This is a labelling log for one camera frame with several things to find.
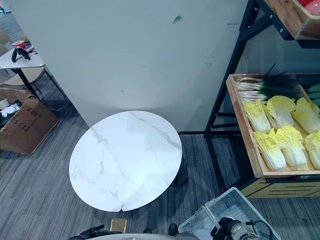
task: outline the black cable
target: black cable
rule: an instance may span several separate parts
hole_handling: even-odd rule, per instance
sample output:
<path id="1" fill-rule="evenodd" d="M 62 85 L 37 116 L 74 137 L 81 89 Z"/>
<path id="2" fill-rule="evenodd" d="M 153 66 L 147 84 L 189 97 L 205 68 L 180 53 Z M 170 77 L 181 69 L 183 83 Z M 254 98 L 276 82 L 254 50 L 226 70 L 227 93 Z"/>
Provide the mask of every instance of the black cable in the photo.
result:
<path id="1" fill-rule="evenodd" d="M 256 225 L 257 223 L 262 223 L 262 224 L 264 224 L 264 225 L 267 226 L 267 228 L 269 229 L 269 232 L 270 232 L 269 240 L 271 240 L 272 237 L 274 236 L 274 233 L 272 232 L 271 227 L 270 227 L 266 222 L 264 222 L 264 221 L 262 221 L 262 220 L 246 221 L 246 222 L 245 222 L 245 224 L 247 224 L 247 225 L 252 225 L 252 229 L 253 229 L 253 231 L 254 231 L 256 234 L 257 234 L 257 231 L 256 231 L 254 225 Z"/>

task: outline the cardboard box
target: cardboard box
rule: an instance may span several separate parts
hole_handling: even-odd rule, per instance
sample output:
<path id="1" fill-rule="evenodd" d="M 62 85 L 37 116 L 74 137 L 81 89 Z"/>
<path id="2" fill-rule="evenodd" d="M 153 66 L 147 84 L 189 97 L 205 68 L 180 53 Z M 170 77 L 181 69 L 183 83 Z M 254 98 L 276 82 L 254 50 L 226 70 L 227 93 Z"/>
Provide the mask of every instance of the cardboard box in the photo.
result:
<path id="1" fill-rule="evenodd" d="M 28 90 L 0 88 L 0 100 L 22 103 L 20 110 L 0 131 L 0 148 L 16 153 L 32 154 L 58 118 Z"/>

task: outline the white marble tabletop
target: white marble tabletop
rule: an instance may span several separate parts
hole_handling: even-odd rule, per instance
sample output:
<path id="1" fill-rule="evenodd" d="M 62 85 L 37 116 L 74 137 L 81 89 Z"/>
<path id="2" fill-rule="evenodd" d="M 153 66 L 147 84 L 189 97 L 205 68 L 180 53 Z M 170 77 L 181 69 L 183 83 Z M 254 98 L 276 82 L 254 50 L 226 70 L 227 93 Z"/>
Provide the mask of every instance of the white marble tabletop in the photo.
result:
<path id="1" fill-rule="evenodd" d="M 91 127 L 71 155 L 76 194 L 109 212 L 142 207 L 160 196 L 180 168 L 182 146 L 175 128 L 147 111 L 111 115 Z"/>
<path id="2" fill-rule="evenodd" d="M 25 59 L 22 55 L 16 55 L 16 62 L 11 60 L 14 48 L 0 56 L 0 69 L 24 69 L 24 68 L 39 68 L 45 65 L 39 54 L 36 52 L 29 53 L 30 60 Z"/>

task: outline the wooden tray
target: wooden tray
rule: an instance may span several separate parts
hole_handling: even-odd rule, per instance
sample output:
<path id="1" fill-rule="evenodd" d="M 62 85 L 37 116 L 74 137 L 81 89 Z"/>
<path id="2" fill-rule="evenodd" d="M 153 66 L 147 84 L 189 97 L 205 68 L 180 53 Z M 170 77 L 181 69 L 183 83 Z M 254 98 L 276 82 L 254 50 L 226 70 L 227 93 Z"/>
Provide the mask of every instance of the wooden tray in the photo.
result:
<path id="1" fill-rule="evenodd" d="M 320 40 L 320 16 L 311 15 L 297 0 L 265 2 L 295 39 Z"/>
<path id="2" fill-rule="evenodd" d="M 253 129 L 251 128 L 251 125 L 248 121 L 248 118 L 246 116 L 244 107 L 241 103 L 241 99 L 238 93 L 238 90 L 235 85 L 235 81 L 239 77 L 252 77 L 252 78 L 260 78 L 263 75 L 259 74 L 231 74 L 229 75 L 227 81 L 226 81 L 226 87 L 228 89 L 232 106 L 234 109 L 234 113 L 236 116 L 236 119 L 239 124 L 239 128 L 242 134 L 242 138 L 245 144 L 245 148 L 247 151 L 247 154 L 250 159 L 252 171 L 254 173 L 254 176 L 256 178 L 281 178 L 281 177 L 288 177 L 288 176 L 296 176 L 296 175 L 311 175 L 311 174 L 320 174 L 320 170 L 316 170 L 312 163 L 310 162 L 309 156 L 307 152 L 305 152 L 306 158 L 307 158 L 307 165 L 299 167 L 297 170 L 293 170 L 290 166 L 286 166 L 284 170 L 282 171 L 272 171 L 270 170 L 264 159 L 261 157 L 258 146 L 256 144 L 256 141 L 254 139 L 253 135 Z M 305 98 L 310 101 L 308 95 L 304 91 L 302 87 L 300 87 L 301 92 L 305 95 Z M 306 132 L 304 132 L 301 128 L 301 126 L 295 122 L 294 126 L 299 128 L 299 130 L 302 132 L 302 135 L 305 137 L 307 135 Z"/>

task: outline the plastic crate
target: plastic crate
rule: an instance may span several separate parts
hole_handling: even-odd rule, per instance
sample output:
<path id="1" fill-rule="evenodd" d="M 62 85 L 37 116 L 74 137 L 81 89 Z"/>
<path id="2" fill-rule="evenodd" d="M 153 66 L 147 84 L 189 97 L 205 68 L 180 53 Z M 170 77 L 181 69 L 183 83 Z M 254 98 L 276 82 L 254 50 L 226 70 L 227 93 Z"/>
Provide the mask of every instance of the plastic crate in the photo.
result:
<path id="1" fill-rule="evenodd" d="M 178 231 L 179 233 L 193 233 L 200 240 L 212 240 L 210 233 L 215 226 L 220 228 L 218 222 L 223 217 L 237 219 L 243 223 L 262 220 L 268 224 L 246 197 L 237 188 L 232 187 L 219 197 L 207 202 L 205 207 L 202 206 L 192 217 L 180 224 Z M 254 228 L 263 240 L 269 239 L 269 230 L 264 224 L 258 223 Z M 272 227 L 271 229 L 272 239 L 281 240 L 275 230 Z"/>
<path id="2" fill-rule="evenodd" d="M 215 223 L 208 210 L 202 206 L 195 214 L 180 224 L 178 227 L 179 233 L 193 233 L 200 240 L 212 240 L 210 235 L 212 229 L 219 226 Z"/>
<path id="3" fill-rule="evenodd" d="M 262 220 L 268 224 L 266 219 L 258 212 L 258 210 L 235 187 L 230 188 L 216 199 L 207 202 L 205 207 L 209 210 L 214 221 L 217 223 L 221 218 L 226 217 L 237 219 L 243 223 L 245 221 Z M 269 239 L 269 230 L 263 223 L 256 224 L 254 228 L 262 239 Z M 273 231 L 272 239 L 280 240 L 281 238 L 275 230 L 272 227 L 271 229 Z"/>

